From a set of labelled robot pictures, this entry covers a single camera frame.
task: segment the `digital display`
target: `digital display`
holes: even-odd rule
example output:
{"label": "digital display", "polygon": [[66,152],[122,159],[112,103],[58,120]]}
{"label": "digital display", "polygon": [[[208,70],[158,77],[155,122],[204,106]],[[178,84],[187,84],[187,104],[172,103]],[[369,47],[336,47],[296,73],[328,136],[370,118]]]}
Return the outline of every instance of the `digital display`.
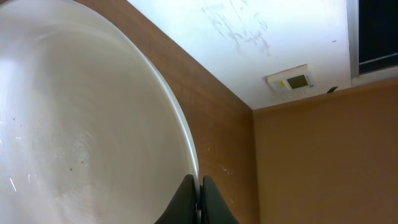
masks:
{"label": "digital display", "polygon": [[305,78],[305,75],[299,75],[297,77],[288,78],[287,82],[289,83],[290,87],[294,90],[296,88],[300,88],[303,86],[307,86],[308,82]]}

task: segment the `brown surface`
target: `brown surface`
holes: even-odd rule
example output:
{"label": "brown surface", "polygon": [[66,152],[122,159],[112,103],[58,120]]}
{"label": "brown surface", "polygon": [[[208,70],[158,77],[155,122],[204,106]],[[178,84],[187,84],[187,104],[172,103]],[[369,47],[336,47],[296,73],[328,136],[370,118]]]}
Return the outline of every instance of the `brown surface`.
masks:
{"label": "brown surface", "polygon": [[397,80],[259,110],[254,127],[262,223],[398,223]]}
{"label": "brown surface", "polygon": [[127,1],[78,2],[115,24],[159,69],[187,118],[201,177],[212,176],[241,223],[259,223],[251,109]]}

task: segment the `metal frame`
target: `metal frame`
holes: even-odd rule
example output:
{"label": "metal frame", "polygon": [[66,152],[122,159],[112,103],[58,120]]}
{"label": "metal frame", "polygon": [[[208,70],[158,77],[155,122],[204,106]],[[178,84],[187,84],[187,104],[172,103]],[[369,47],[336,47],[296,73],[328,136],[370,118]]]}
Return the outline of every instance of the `metal frame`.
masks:
{"label": "metal frame", "polygon": [[351,79],[359,76],[359,0],[346,0]]}

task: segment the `brown panel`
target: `brown panel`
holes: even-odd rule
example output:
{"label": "brown panel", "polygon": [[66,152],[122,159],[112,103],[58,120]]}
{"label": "brown panel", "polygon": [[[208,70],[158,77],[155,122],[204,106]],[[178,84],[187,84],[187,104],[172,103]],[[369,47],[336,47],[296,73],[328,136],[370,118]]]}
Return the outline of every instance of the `brown panel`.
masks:
{"label": "brown panel", "polygon": [[397,80],[257,111],[254,127],[262,223],[398,223]]}
{"label": "brown panel", "polygon": [[259,223],[252,111],[125,0],[78,0],[115,24],[170,85],[210,175],[241,223]]}

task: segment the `white bowl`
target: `white bowl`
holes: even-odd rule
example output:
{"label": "white bowl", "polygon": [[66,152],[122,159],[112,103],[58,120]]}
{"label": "white bowl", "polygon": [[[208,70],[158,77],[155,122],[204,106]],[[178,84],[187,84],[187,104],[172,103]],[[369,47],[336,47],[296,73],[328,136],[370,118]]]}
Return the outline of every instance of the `white bowl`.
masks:
{"label": "white bowl", "polygon": [[154,223],[198,162],[145,56],[73,1],[0,7],[2,223]]}

